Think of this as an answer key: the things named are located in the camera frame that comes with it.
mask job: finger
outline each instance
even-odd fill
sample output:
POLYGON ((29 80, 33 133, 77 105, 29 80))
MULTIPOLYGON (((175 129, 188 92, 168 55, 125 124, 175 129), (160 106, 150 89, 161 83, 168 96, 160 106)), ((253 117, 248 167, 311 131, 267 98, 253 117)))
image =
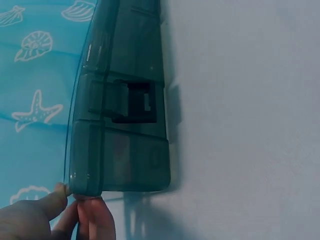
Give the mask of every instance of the finger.
POLYGON ((85 210, 85 202, 77 204, 79 224, 76 233, 76 240, 89 240, 89 218, 85 210))
POLYGON ((77 207, 77 202, 73 202, 64 210, 62 217, 51 232, 52 240, 69 240, 71 238, 73 230, 78 222, 77 207))
POLYGON ((66 208, 67 203, 66 186, 62 183, 57 183, 54 192, 36 201, 49 221, 56 218, 66 208))
POLYGON ((96 239, 116 240, 115 221, 106 203, 96 198, 91 204, 96 225, 96 239))

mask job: seashell print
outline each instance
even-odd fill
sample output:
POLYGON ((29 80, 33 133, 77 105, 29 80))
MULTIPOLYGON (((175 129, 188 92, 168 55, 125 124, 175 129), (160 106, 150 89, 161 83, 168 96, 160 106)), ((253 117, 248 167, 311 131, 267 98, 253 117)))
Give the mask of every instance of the seashell print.
POLYGON ((96 5, 87 1, 76 0, 74 4, 61 12, 61 15, 73 22, 90 21, 94 15, 96 5))
POLYGON ((10 205, 19 200, 38 200, 48 195, 50 191, 44 186, 33 186, 21 188, 16 194, 10 197, 10 205))
POLYGON ((22 40, 14 61, 26 62, 41 57, 52 50, 53 42, 49 32, 34 31, 22 40))
POLYGON ((12 10, 0 13, 0 27, 6 27, 22 22, 24 20, 22 15, 24 10, 25 8, 16 5, 12 10))

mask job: shell pattern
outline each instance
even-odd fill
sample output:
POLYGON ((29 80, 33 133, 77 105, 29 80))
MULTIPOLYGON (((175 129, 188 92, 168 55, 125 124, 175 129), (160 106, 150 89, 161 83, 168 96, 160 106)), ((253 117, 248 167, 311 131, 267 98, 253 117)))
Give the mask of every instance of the shell pattern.
POLYGON ((74 4, 61 12, 61 15, 73 22, 88 22, 94 15, 96 5, 91 2, 76 0, 74 4))
POLYGON ((30 61, 50 52, 53 39, 49 32, 34 31, 26 36, 21 43, 21 49, 15 55, 14 61, 30 61))
POLYGON ((23 7, 14 6, 10 11, 0 13, 0 27, 6 27, 23 21, 23 7))

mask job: fingernail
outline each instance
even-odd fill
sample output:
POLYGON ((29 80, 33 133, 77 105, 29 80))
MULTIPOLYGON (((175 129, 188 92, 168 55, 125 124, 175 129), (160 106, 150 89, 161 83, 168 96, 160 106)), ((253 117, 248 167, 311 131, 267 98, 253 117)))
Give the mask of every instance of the fingernail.
POLYGON ((54 187, 54 192, 63 194, 64 196, 69 197, 71 195, 70 189, 67 185, 58 182, 54 187))

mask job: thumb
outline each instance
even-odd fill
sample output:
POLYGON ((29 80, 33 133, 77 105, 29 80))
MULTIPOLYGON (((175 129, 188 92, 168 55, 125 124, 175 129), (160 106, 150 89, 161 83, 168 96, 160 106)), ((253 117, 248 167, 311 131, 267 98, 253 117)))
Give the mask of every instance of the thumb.
POLYGON ((54 192, 37 200, 35 202, 45 213, 48 220, 52 220, 59 216, 59 214, 66 208, 69 196, 69 191, 63 183, 57 183, 54 192))

